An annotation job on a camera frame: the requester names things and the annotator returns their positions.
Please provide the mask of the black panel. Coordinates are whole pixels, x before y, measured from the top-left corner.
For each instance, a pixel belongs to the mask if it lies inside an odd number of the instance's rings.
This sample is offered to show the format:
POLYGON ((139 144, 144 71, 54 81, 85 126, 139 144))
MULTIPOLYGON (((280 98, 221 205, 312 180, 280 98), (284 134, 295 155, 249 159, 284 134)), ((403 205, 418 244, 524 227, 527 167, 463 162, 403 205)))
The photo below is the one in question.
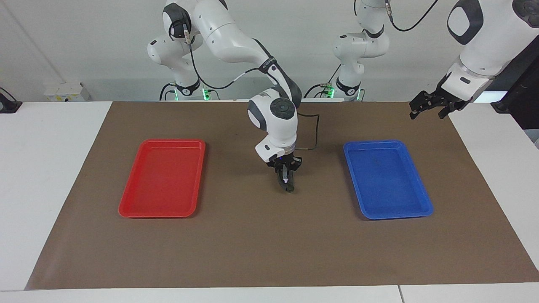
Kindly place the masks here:
POLYGON ((510 114, 522 129, 539 129, 539 36, 518 54, 493 82, 505 90, 491 107, 510 114))

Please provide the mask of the white box with yellow label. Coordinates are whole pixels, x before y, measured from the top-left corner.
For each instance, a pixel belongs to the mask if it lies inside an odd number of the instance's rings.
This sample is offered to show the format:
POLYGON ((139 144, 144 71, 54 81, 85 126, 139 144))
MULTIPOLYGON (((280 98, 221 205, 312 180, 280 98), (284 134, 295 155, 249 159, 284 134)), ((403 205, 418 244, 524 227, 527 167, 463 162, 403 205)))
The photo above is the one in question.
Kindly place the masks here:
POLYGON ((82 82, 66 82, 45 87, 44 97, 49 102, 86 102, 91 100, 82 82))

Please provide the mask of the brown table mat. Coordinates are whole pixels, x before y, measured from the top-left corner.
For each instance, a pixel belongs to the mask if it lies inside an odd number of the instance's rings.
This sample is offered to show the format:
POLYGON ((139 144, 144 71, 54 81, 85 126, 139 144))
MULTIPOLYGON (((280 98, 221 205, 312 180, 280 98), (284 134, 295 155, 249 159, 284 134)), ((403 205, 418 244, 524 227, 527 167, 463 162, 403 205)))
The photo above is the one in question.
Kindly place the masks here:
POLYGON ((240 102, 114 102, 27 282, 28 290, 539 282, 456 128, 405 102, 304 103, 320 114, 295 191, 254 151, 264 133, 240 102), (119 203, 140 144, 206 142, 198 207, 185 219, 129 219, 119 203), (343 153, 397 139, 433 203, 424 218, 372 221, 343 153))

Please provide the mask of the blue plastic tray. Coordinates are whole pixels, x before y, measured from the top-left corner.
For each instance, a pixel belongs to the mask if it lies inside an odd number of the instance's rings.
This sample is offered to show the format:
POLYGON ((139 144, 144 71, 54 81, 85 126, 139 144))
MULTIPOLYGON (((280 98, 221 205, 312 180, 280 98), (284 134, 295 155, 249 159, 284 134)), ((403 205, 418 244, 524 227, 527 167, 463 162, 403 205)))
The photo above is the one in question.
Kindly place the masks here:
POLYGON ((343 144, 358 205, 371 220, 421 218, 434 207, 408 148, 400 140, 343 144))

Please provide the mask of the black clamp bracket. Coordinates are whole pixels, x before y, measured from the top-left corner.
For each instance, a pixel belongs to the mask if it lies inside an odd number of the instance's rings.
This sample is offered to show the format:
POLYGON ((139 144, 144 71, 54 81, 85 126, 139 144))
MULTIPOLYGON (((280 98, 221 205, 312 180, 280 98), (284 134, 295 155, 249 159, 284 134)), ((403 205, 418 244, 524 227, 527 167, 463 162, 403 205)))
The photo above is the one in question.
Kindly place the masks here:
POLYGON ((16 113, 23 102, 18 101, 10 92, 0 87, 0 113, 16 113))

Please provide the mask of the red plastic tray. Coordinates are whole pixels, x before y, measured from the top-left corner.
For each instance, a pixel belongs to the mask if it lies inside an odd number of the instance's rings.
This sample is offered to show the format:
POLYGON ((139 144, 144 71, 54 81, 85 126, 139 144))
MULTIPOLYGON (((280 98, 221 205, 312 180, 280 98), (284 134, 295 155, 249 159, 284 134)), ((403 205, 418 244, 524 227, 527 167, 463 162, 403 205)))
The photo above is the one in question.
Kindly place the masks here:
POLYGON ((200 139, 143 141, 119 214, 125 218, 189 218, 197 208, 206 144, 200 139))

